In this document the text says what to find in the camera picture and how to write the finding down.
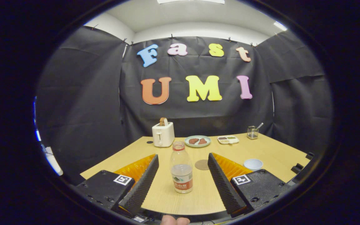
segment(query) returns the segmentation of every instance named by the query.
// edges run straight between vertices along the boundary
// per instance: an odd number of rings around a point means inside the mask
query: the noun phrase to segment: white wall
[[[88,27],[94,27],[97,24],[98,26],[96,26],[95,28],[108,32],[121,40],[127,38],[126,43],[131,44],[134,36],[134,31],[110,14],[100,14],[98,17],[95,17],[84,25]]]
[[[171,37],[170,34],[173,34],[174,37],[198,36],[223,39],[231,37],[231,40],[246,44],[253,43],[254,45],[260,44],[269,38],[266,34],[243,27],[209,22],[168,24],[134,33],[120,20],[107,13],[100,14],[86,23],[85,26],[94,27],[97,24],[96,28],[104,30],[121,40],[127,38],[126,43],[128,44],[131,44],[131,41],[138,43],[146,40],[167,38]]]
[[[146,40],[167,38],[171,37],[170,34],[173,34],[173,37],[198,36],[223,39],[228,39],[230,37],[231,40],[246,44],[253,43],[254,45],[269,38],[269,36],[265,34],[243,27],[220,23],[190,22],[168,24],[143,30],[134,35],[133,41],[134,43],[138,43]]]

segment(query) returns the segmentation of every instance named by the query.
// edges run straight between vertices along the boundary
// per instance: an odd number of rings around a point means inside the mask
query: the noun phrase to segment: water bottle
[[[184,141],[173,142],[170,172],[175,191],[185,194],[193,190],[193,164],[184,149]]]

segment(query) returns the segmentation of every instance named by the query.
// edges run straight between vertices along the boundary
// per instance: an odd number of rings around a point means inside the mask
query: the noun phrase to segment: wooden table
[[[193,163],[201,159],[208,159],[208,154],[211,152],[241,165],[246,159],[257,158],[263,162],[264,169],[284,182],[290,181],[296,175],[291,171],[293,166],[297,163],[306,166],[309,162],[305,158],[306,153],[263,134],[259,134],[259,137],[254,140],[248,139],[246,134],[234,135],[240,140],[237,144],[220,144],[217,136],[214,136],[210,137],[212,142],[208,146],[193,148],[186,145],[186,151]],[[184,139],[176,138],[175,141],[184,141]],[[82,172],[81,175],[88,179],[100,170],[114,172],[140,158],[155,153],[159,157],[159,169],[142,208],[178,215],[200,215],[226,210],[209,170],[202,171],[194,166],[194,190],[187,194],[177,193],[174,190],[169,169],[172,147],[160,148],[155,147],[154,144],[147,144],[147,141],[152,140],[152,137],[141,137],[118,153]]]

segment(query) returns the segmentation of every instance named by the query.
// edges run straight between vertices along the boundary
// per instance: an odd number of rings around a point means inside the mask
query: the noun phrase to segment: orange letter u
[[[162,83],[162,94],[159,97],[153,96],[153,84],[155,79],[145,79],[141,81],[142,84],[142,99],[147,104],[162,104],[169,97],[169,82],[172,79],[170,77],[159,78],[159,82]]]

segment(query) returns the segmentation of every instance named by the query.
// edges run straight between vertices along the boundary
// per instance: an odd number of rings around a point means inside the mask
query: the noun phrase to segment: foam letter
[[[211,56],[222,57],[224,56],[223,47],[220,44],[209,44],[209,53]]]
[[[253,95],[250,93],[250,87],[248,86],[248,77],[247,76],[237,76],[237,79],[240,81],[241,85],[241,95],[242,99],[251,99]]]
[[[158,48],[158,46],[156,44],[153,44],[137,53],[137,55],[141,56],[142,60],[144,60],[144,65],[143,65],[144,67],[147,67],[152,63],[156,62],[157,59],[152,57],[158,55],[158,53],[155,50],[156,48]]]
[[[190,96],[187,97],[187,101],[198,101],[197,91],[202,100],[206,99],[208,91],[209,96],[207,98],[209,101],[220,101],[222,99],[222,96],[219,93],[218,76],[207,77],[205,84],[203,84],[197,76],[187,76],[186,80],[190,84]]]
[[[187,46],[185,44],[171,44],[170,47],[171,48],[167,50],[168,54],[185,56],[188,53],[186,51]]]
[[[159,82],[162,83],[162,94],[159,97],[153,96],[153,84],[155,79],[145,79],[141,81],[142,84],[142,99],[147,104],[162,104],[169,97],[169,82],[172,79],[170,77],[159,78]]]
[[[236,51],[240,53],[242,60],[246,62],[251,62],[251,58],[247,56],[248,50],[244,50],[243,47],[236,48]]]

